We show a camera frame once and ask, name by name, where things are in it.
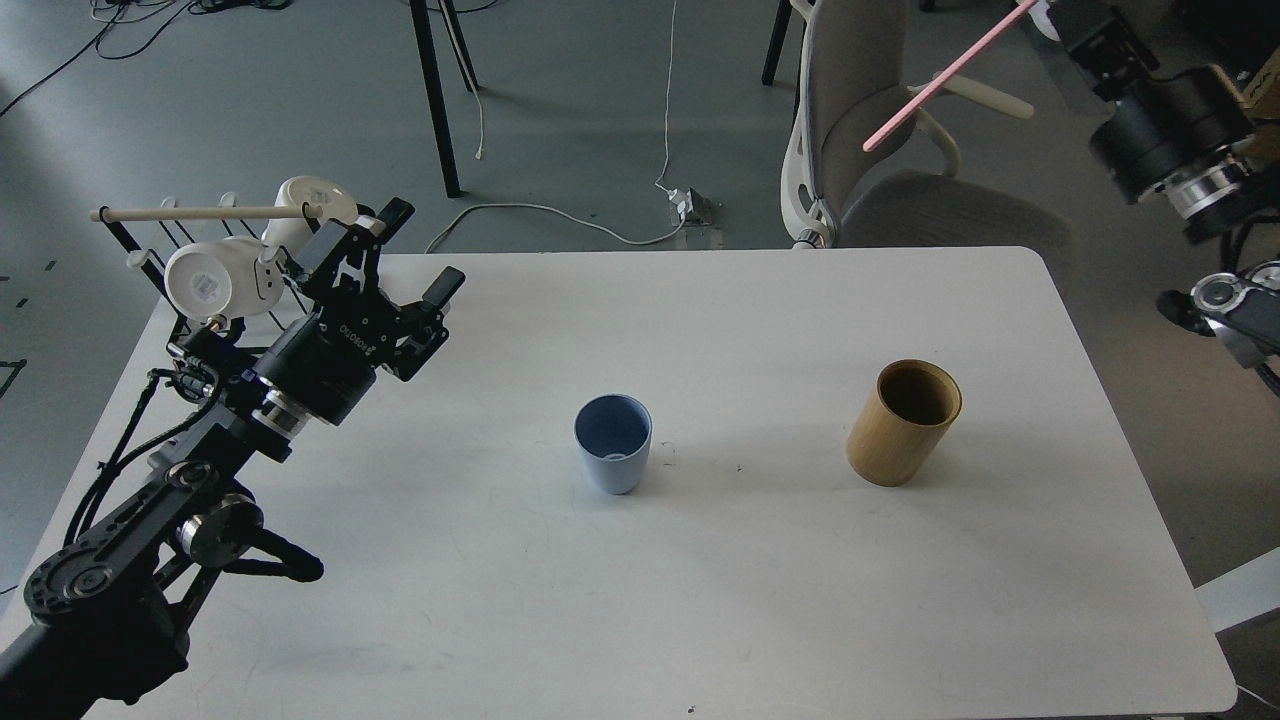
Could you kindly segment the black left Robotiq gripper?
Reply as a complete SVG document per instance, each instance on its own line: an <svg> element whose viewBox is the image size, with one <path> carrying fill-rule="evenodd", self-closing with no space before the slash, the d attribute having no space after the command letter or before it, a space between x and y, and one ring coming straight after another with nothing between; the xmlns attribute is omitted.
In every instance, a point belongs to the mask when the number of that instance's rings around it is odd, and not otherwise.
<svg viewBox="0 0 1280 720"><path fill-rule="evenodd" d="M308 242L285 254L285 277L308 311L253 370L329 425L347 419L372 387L378 366L408 382L449 338L444 320L466 282L462 270L445 266L420 300L403 306L380 288L381 250L415 213L412 204L394 197L374 217L312 223Z"/></svg>

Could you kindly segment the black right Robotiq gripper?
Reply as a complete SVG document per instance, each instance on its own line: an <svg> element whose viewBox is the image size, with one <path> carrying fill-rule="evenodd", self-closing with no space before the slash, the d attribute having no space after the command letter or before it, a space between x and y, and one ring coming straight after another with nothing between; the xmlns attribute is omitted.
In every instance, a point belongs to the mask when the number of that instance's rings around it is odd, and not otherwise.
<svg viewBox="0 0 1280 720"><path fill-rule="evenodd" d="M1167 200L1184 222L1243 222L1263 206L1263 174L1236 152L1254 122L1217 67L1152 79L1156 55L1106 1L1048 1L1046 15L1091 90L1115 101L1088 147L1129 205Z"/></svg>

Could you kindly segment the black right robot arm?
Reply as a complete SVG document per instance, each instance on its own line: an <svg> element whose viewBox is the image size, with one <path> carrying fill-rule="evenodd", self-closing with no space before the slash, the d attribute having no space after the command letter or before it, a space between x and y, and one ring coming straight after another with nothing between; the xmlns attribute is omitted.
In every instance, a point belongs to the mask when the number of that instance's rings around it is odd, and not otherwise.
<svg viewBox="0 0 1280 720"><path fill-rule="evenodd" d="M1105 1L1050 1L1046 15L1070 59L1112 111L1089 137L1091 155L1129 204L1166 197L1192 243L1219 242L1216 273L1158 310L1185 331L1220 340L1277 391L1277 261L1242 266L1251 232L1277 223L1277 165L1244 156L1261 123L1215 65L1157 77L1157 60L1123 13Z"/></svg>

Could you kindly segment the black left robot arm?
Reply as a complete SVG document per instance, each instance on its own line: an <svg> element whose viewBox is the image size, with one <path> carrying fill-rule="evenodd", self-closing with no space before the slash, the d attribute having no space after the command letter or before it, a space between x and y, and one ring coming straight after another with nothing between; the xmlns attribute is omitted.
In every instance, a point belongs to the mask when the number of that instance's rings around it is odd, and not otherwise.
<svg viewBox="0 0 1280 720"><path fill-rule="evenodd" d="M276 278L311 302L265 350L238 346L244 311L182 310L163 380L196 404L140 447L118 445L76 506L64 544L24 588L29 625L3 652L5 719L78 719L99 700L137 702L187 669L189 626L219 577L316 582L323 561L269 530L238 473L255 455L282 462L310 419L340 424L378 368L411 379L448 340L448 302L465 274L447 266L407 305L380 290L381 247L413 215L392 199L352 222L282 208L312 243Z"/></svg>

